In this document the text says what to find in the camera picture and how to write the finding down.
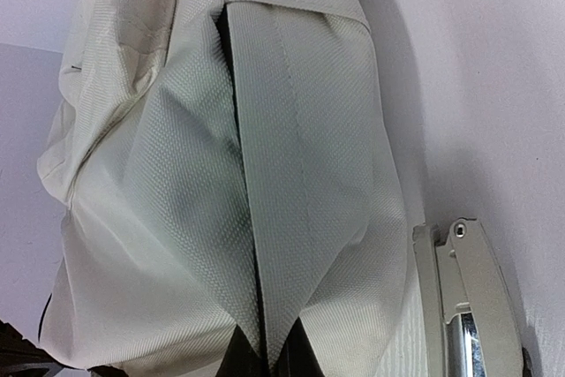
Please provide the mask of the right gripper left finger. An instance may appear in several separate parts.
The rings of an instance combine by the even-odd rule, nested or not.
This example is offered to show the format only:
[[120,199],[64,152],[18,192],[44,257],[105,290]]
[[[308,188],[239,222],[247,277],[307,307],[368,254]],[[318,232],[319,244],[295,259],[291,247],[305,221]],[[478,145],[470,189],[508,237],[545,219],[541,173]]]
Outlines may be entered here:
[[243,330],[236,326],[218,369],[218,377],[269,376],[267,362],[250,345]]

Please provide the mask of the cream canvas backpack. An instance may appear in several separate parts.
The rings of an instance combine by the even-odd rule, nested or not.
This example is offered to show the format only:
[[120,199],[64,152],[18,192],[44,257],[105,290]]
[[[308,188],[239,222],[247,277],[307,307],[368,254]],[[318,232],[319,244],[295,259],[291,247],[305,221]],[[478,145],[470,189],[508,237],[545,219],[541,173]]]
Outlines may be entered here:
[[48,354],[218,376],[239,326],[272,376],[300,319],[324,376],[377,373],[407,224],[359,0],[79,0],[59,89]]

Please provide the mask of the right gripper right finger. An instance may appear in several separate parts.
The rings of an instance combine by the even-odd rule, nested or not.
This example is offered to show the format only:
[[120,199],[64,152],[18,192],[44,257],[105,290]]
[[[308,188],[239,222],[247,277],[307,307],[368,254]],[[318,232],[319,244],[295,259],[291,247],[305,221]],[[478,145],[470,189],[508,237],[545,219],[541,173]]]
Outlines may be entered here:
[[297,319],[272,372],[276,377],[324,377],[305,328]]

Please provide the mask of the silver black stapler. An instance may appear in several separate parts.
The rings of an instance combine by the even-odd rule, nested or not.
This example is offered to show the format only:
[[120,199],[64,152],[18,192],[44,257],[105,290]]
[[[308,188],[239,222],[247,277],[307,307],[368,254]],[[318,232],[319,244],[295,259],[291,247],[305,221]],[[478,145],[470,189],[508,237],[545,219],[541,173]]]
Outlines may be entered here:
[[530,376],[507,285],[482,224],[414,228],[431,376]]

